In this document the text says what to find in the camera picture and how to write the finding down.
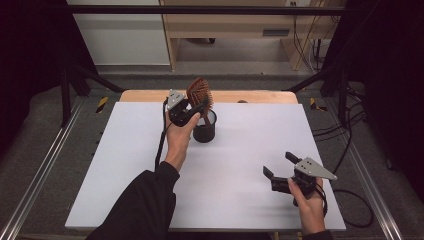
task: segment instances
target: hairbrush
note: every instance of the hairbrush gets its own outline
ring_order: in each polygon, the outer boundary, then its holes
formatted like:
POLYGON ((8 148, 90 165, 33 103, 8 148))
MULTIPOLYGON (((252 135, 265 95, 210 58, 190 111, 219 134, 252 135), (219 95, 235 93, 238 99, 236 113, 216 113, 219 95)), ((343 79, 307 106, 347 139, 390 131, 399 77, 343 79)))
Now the hairbrush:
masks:
POLYGON ((208 81, 201 77, 195 79, 187 88, 186 93, 188 102, 191 106, 197 106, 201 103, 206 103, 206 106, 204 106, 205 111, 200 117, 205 119, 205 124, 207 126, 210 126, 211 123, 208 119, 208 112, 212 109, 213 99, 209 89, 208 81))
POLYGON ((182 93, 170 90, 167 98, 169 119, 175 125, 182 127, 188 123, 191 117, 199 112, 205 119, 205 124, 211 125, 207 115, 212 108, 212 94, 208 82, 203 78, 194 80, 186 90, 187 98, 182 93))

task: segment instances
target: person's arm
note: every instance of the person's arm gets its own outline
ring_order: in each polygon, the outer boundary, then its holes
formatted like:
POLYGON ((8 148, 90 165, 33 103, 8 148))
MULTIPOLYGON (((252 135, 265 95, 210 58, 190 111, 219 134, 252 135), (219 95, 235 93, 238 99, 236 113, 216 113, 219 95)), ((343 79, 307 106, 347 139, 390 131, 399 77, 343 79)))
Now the person's arm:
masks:
POLYGON ((168 117, 166 120, 169 128, 165 160, 155 172, 146 170, 127 186, 105 221, 87 237, 88 240, 165 239, 175 209, 174 185, 199 114, 184 127, 171 124, 168 117))
MULTIPOLYGON (((325 229, 323 200, 318 193, 313 192, 308 199, 303 196, 299 186, 288 179, 290 192, 299 206, 300 222, 304 240, 333 239, 331 232, 325 229)), ((321 178, 317 178, 317 184, 323 186, 321 178)))

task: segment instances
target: black cable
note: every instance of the black cable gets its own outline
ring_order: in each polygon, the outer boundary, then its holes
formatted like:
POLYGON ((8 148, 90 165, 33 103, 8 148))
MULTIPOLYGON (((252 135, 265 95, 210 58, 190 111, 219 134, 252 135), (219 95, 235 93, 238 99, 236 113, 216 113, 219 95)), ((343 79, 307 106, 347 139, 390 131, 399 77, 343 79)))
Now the black cable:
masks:
POLYGON ((321 69, 319 68, 319 48, 320 47, 321 47, 321 39, 318 40, 317 55, 315 56, 315 61, 317 62, 317 71, 321 71, 321 69))
MULTIPOLYGON (((321 0, 320 2, 319 2, 319 4, 318 4, 318 6, 321 6, 321 4, 322 4, 322 2, 323 2, 323 0, 321 0)), ((308 42, 307 44, 310 44, 310 42, 309 42, 309 35, 311 35, 311 33, 312 33, 312 29, 314 29, 314 27, 315 27, 315 24, 318 22, 318 20, 321 18, 321 16, 319 16, 318 18, 317 18, 317 15, 315 15, 314 16, 314 19, 312 20, 312 24, 311 24, 311 27, 309 28, 309 31, 308 31, 308 34, 306 35, 306 42, 308 42)), ((321 70, 320 68, 319 68, 319 64, 318 64, 318 60, 316 60, 317 61, 317 68, 316 69, 314 69, 314 67, 312 66, 312 63, 311 64, 308 64, 309 66, 310 66, 310 69, 311 70, 317 70, 318 72, 321 70)))
POLYGON ((347 93, 347 97, 349 97, 350 99, 352 99, 352 100, 354 100, 354 101, 356 101, 356 102, 360 102, 360 101, 362 101, 362 99, 360 99, 360 98, 356 97, 356 96, 355 96, 355 95, 353 95, 353 94, 349 94, 349 93, 347 93))
MULTIPOLYGON (((347 116, 348 116, 348 117, 347 117, 347 119, 350 119, 350 112, 352 111, 352 109, 353 109, 354 107, 356 107, 356 106, 360 105, 361 103, 362 103, 362 102, 355 103, 355 104, 353 104, 353 105, 350 107, 349 111, 347 112, 347 116)), ((349 122, 349 121, 347 121, 347 128, 348 128, 348 131, 349 131, 349 139, 348 139, 348 141, 347 141, 346 148, 345 148, 345 150, 343 151, 343 154, 342 154, 342 156, 340 157, 339 162, 338 162, 338 163, 337 163, 337 165, 336 165, 336 168, 333 170, 333 174, 334 174, 334 175, 336 175, 336 172, 337 172, 337 170, 339 169, 340 165, 342 164, 342 162, 343 162, 343 160, 344 160, 344 157, 345 157, 345 155, 346 155, 346 153, 347 153, 347 150, 349 149, 350 143, 352 142, 352 127, 351 127, 351 125, 350 125, 350 122, 349 122)))
POLYGON ((166 126, 166 112, 165 112, 165 106, 168 102, 168 98, 165 99, 165 101, 163 102, 163 106, 162 106, 162 116, 163 116, 163 130, 162 133, 160 135, 160 141, 159 141, 159 147, 158 147, 158 152, 156 153, 156 158, 155 158, 155 170, 156 168, 159 166, 159 162, 160 162, 160 157, 162 155, 162 149, 163 149, 163 144, 165 142, 165 137, 166 137, 166 131, 168 130, 168 128, 171 126, 171 124, 168 125, 168 127, 166 126))
POLYGON ((352 95, 354 97, 359 98, 360 100, 363 100, 365 98, 365 95, 358 93, 357 91, 355 91, 350 85, 349 83, 347 84, 347 93, 349 95, 352 95))
POLYGON ((325 33, 324 37, 322 39, 327 39, 327 35, 331 32, 331 30, 333 30, 333 28, 337 26, 337 23, 334 23, 333 26, 327 31, 327 33, 325 33))
POLYGON ((304 50, 302 48, 302 44, 300 43, 299 37, 297 36, 297 24, 296 24, 296 20, 297 20, 297 16, 293 16, 293 43, 294 43, 294 47, 296 48, 296 51, 299 53, 300 57, 302 58, 303 63, 308 67, 308 68, 312 68, 312 66, 309 66, 308 61, 306 61, 306 57, 304 54, 304 50))
MULTIPOLYGON (((312 83, 322 80, 323 77, 325 78, 325 77, 328 77, 329 75, 332 75, 332 76, 337 75, 343 68, 345 61, 347 59, 346 57, 352 54, 351 52, 349 52, 349 50, 351 49, 351 46, 355 44, 355 41, 360 36, 360 31, 362 30, 364 25, 368 22, 368 20, 371 18, 372 14, 374 13, 374 10, 379 5, 380 1, 381 0, 377 0, 377 3, 372 7, 370 11, 368 11, 364 20, 360 21, 359 25, 354 29, 353 33, 347 39, 347 42, 342 46, 338 54, 335 56, 335 59, 331 61, 331 63, 328 64, 328 66, 326 66, 320 72, 310 76, 308 79, 296 84, 293 87, 288 88, 288 91, 296 93, 304 89, 305 87, 311 85, 312 83)), ((329 93, 333 91, 333 87, 334 87, 333 85, 335 84, 334 84, 334 81, 325 81, 325 83, 326 84, 321 87, 321 94, 328 95, 329 93)))
POLYGON ((371 217, 370 217, 370 220, 366 224, 353 223, 353 222, 350 222, 350 221, 346 220, 345 218, 343 218, 343 220, 347 224, 349 224, 351 226, 354 226, 354 227, 357 227, 357 228, 367 228, 367 227, 371 226, 374 223, 374 212, 373 212, 371 206, 368 204, 368 202, 363 197, 359 196, 358 194, 356 194, 356 193, 354 193, 352 191, 345 190, 345 189, 334 189, 333 192, 334 193, 336 193, 336 192, 344 192, 344 193, 348 193, 348 194, 351 194, 351 195, 359 198, 367 206, 368 210, 370 211, 371 217))
MULTIPOLYGON (((358 120, 356 120, 356 121, 354 121, 354 122, 353 122, 353 124, 352 124, 352 126, 354 126, 355 124, 357 124, 358 122, 360 122, 360 121, 361 121, 361 120, 363 120, 363 119, 364 119, 364 117, 363 117, 363 118, 360 118, 360 119, 358 119, 358 120)), ((339 134, 333 135, 333 136, 328 137, 328 138, 315 140, 315 142, 322 142, 322 141, 326 141, 326 140, 329 140, 329 139, 332 139, 332 138, 338 137, 338 136, 340 136, 340 135, 343 135, 345 132, 346 132, 346 131, 343 131, 343 132, 341 132, 341 133, 339 133, 339 134)))
POLYGON ((340 19, 338 18, 338 16, 331 16, 331 21, 333 21, 334 23, 339 23, 340 19))
POLYGON ((314 39, 314 41, 312 41, 312 55, 314 56, 315 62, 317 63, 316 70, 319 71, 318 60, 317 60, 317 53, 315 53, 315 39, 314 39))
POLYGON ((323 211, 324 211, 324 217, 325 217, 325 215, 327 215, 327 212, 328 212, 327 195, 325 195, 324 189, 319 184, 315 185, 314 190, 322 198, 322 201, 324 201, 323 211))
MULTIPOLYGON (((358 117, 359 115, 361 115, 362 113, 364 113, 364 111, 361 111, 361 112, 355 114, 352 118, 349 118, 347 121, 348 122, 349 121, 352 121, 352 122, 356 121, 356 122, 354 122, 354 124, 357 123, 361 119, 355 120, 355 118, 358 117)), ((332 133, 332 132, 334 132, 334 131, 336 131, 338 129, 341 129, 341 128, 343 128, 343 125, 340 124, 340 123, 336 123, 336 124, 333 125, 333 127, 328 127, 328 128, 325 128, 325 129, 317 129, 317 130, 312 130, 312 131, 323 131, 323 130, 327 130, 326 132, 313 134, 314 137, 318 137, 318 136, 323 136, 323 135, 330 134, 330 133, 332 133)))

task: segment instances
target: aluminum rail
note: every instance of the aluminum rail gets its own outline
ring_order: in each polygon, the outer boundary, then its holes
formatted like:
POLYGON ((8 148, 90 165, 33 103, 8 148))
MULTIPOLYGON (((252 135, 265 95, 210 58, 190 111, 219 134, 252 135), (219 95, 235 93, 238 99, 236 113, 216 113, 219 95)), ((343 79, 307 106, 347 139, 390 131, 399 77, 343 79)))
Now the aluminum rail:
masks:
POLYGON ((71 132, 84 103, 85 99, 83 97, 78 97, 76 99, 72 110, 73 113, 71 119, 66 126, 60 129, 56 139, 54 140, 47 155, 41 163, 40 168, 32 179, 31 184, 29 185, 20 203, 15 209, 15 212, 10 217, 6 226, 4 226, 0 232, 1 240, 14 240, 18 236, 19 230, 21 229, 27 215, 29 214, 35 200, 37 199, 38 194, 40 193, 43 184, 50 173, 50 170, 56 162, 56 159, 58 158, 60 151, 65 144, 65 141, 68 138, 69 133, 71 132))
MULTIPOLYGON (((325 102, 327 103, 327 106, 329 106, 329 110, 331 115, 333 116, 333 119, 338 122, 338 117, 336 113, 337 107, 335 100, 325 99, 325 102)), ((348 136, 343 134, 342 138, 344 143, 347 145, 348 136)), ((370 172, 367 170, 367 167, 364 163, 365 161, 359 154, 358 149, 356 148, 353 142, 348 147, 350 156, 352 157, 352 165, 356 171, 356 174, 358 175, 358 179, 361 182, 364 192, 367 195, 369 204, 371 205, 374 214, 380 223, 381 230, 383 230, 384 235, 388 240, 403 240, 404 238, 402 236, 402 233, 400 232, 396 221, 390 213, 390 210, 386 205, 383 196, 378 190, 377 184, 373 180, 370 172)))
POLYGON ((44 5, 45 10, 73 14, 217 14, 217 15, 297 15, 342 16, 368 12, 345 7, 265 7, 265 6, 152 6, 152 5, 44 5))

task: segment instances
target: wire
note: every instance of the wire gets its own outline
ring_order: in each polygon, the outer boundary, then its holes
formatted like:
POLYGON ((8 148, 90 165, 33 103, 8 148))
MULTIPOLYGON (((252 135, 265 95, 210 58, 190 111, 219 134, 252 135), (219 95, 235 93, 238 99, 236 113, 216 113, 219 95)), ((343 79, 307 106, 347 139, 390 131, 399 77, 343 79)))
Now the wire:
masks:
POLYGON ((369 205, 369 203, 363 198, 363 197, 361 197, 361 196, 359 196, 358 194, 356 194, 356 193, 354 193, 354 192, 352 192, 352 191, 349 191, 349 190, 345 190, 345 189, 334 189, 333 190, 333 192, 334 193, 336 193, 336 192, 344 192, 344 193, 348 193, 348 194, 351 194, 351 195, 353 195, 353 196, 355 196, 355 197, 357 197, 357 198, 359 198, 366 206, 367 206, 367 208, 368 208, 368 210, 369 210, 369 212, 370 212, 370 215, 371 215, 371 217, 370 217, 370 220, 366 223, 366 224, 357 224, 357 223, 353 223, 353 222, 350 222, 350 221, 348 221, 348 220, 346 220, 344 217, 343 217, 343 220, 347 223, 347 224, 349 224, 349 225, 351 225, 351 226, 354 226, 354 227, 357 227, 357 228, 367 228, 367 227, 369 227, 369 226, 371 226, 373 223, 374 223, 374 212, 373 212, 373 210, 372 210, 372 208, 371 208, 371 206, 369 205))
POLYGON ((160 157, 162 155, 163 144, 165 142, 166 131, 168 131, 168 128, 172 125, 172 123, 170 123, 168 126, 166 126, 165 106, 166 106, 167 102, 168 102, 168 98, 165 99, 165 101, 163 102, 163 105, 162 105, 163 130, 162 130, 162 133, 160 135, 159 147, 158 147, 158 151, 156 153, 155 169, 159 166, 160 157))
MULTIPOLYGON (((352 105, 352 107, 349 108, 349 111, 347 113, 348 114, 348 119, 350 119, 350 112, 352 111, 352 109, 354 107, 360 105, 360 104, 362 104, 362 103, 361 102, 355 103, 355 104, 352 105)), ((348 131, 349 131, 349 139, 347 141, 346 148, 343 151, 343 154, 340 157, 339 162, 337 163, 336 168, 333 170, 333 174, 334 175, 336 174, 337 170, 339 169, 340 165, 342 164, 342 162, 344 160, 344 157, 345 157, 345 155, 347 153, 347 150, 349 149, 350 143, 352 142, 352 126, 350 125, 350 122, 349 121, 347 122, 347 128, 348 128, 348 131)))
MULTIPOLYGON (((353 124, 353 125, 355 125, 356 123, 358 123, 360 120, 363 120, 363 119, 365 119, 365 117, 363 117, 363 118, 361 118, 361 119, 358 119, 356 122, 354 122, 354 124, 353 124)), ((328 137, 328 138, 315 140, 315 142, 327 141, 327 140, 330 140, 330 139, 332 139, 332 138, 335 138, 335 137, 338 137, 338 136, 340 136, 340 135, 343 135, 345 132, 346 132, 346 131, 343 131, 343 132, 341 132, 341 133, 338 133, 338 134, 333 135, 333 136, 328 137)))
MULTIPOLYGON (((359 112, 359 113, 355 114, 352 118, 348 119, 348 121, 354 121, 354 120, 355 120, 355 118, 356 118, 357 116, 359 116, 360 114, 362 114, 362 113, 364 113, 364 111, 361 111, 361 112, 359 112)), ((358 122, 359 122, 360 120, 362 120, 362 119, 363 119, 363 118, 360 118, 360 119, 358 119, 358 120, 355 120, 354 124, 358 123, 358 122)), ((332 133, 332 132, 334 132, 334 131, 336 131, 336 130, 338 130, 338 129, 341 129, 341 128, 343 128, 343 125, 342 125, 342 124, 340 124, 340 123, 336 123, 336 124, 334 124, 332 127, 328 127, 328 128, 324 128, 324 129, 317 129, 317 130, 312 130, 312 131, 317 132, 317 131, 324 131, 324 130, 326 130, 326 131, 325 131, 325 132, 323 132, 323 133, 316 133, 316 134, 313 134, 313 136, 314 136, 314 137, 318 137, 318 136, 327 135, 327 134, 332 133)))
MULTIPOLYGON (((318 20, 320 18, 321 18, 321 16, 316 16, 316 15, 314 16, 314 19, 312 20, 312 24, 309 28, 308 34, 306 35, 306 41, 309 41, 309 35, 311 34, 312 29, 315 27, 315 24, 318 22, 318 20)), ((309 68, 310 70, 312 70, 315 73, 315 70, 312 66, 312 63, 308 63, 306 56, 305 56, 304 47, 306 47, 306 44, 307 44, 306 41, 305 41, 305 44, 302 47, 299 36, 297 35, 297 15, 294 15, 293 16, 293 42, 294 42, 294 46, 295 46, 297 52, 300 54, 300 57, 302 58, 302 61, 306 65, 306 67, 309 68)))
POLYGON ((311 43, 311 47, 312 47, 312 49, 309 50, 309 66, 311 66, 312 72, 314 72, 314 74, 316 74, 314 68, 312 67, 312 61, 311 61, 311 52, 314 51, 314 46, 312 45, 312 43, 311 43))
POLYGON ((317 71, 321 71, 321 68, 319 67, 319 64, 320 63, 324 63, 325 57, 322 57, 322 59, 324 59, 324 60, 321 60, 321 57, 319 56, 319 49, 322 48, 322 47, 324 47, 324 46, 328 46, 330 44, 325 44, 324 45, 324 44, 321 43, 321 39, 318 39, 318 46, 316 47, 316 52, 315 52, 315 40, 316 39, 313 39, 313 42, 311 43, 312 44, 312 53, 314 55, 314 59, 315 59, 315 62, 317 64, 316 70, 317 71))
POLYGON ((331 16, 331 20, 332 20, 334 23, 339 23, 339 22, 340 22, 340 17, 339 17, 339 16, 331 16))
POLYGON ((354 101, 356 101, 356 102, 360 102, 360 101, 362 101, 362 99, 361 98, 359 98, 359 97, 357 97, 357 96, 355 96, 354 94, 347 94, 347 96, 350 98, 350 99, 353 99, 354 101))
POLYGON ((324 37, 322 39, 327 39, 328 34, 331 32, 331 30, 333 30, 333 28, 337 26, 337 23, 334 23, 333 26, 328 29, 327 33, 325 33, 324 37))
POLYGON ((328 212, 327 195, 325 195, 324 189, 319 184, 315 185, 314 190, 322 198, 322 201, 324 201, 323 211, 324 211, 324 217, 325 217, 325 215, 327 215, 327 212, 328 212))
POLYGON ((363 95, 363 94, 360 94, 360 93, 358 93, 357 91, 355 91, 351 86, 350 86, 350 84, 348 83, 347 84, 347 93, 349 94, 349 95, 351 95, 351 96, 353 96, 353 97, 357 97, 359 100, 357 100, 358 102, 359 101, 362 101, 364 98, 365 98, 365 95, 363 95))

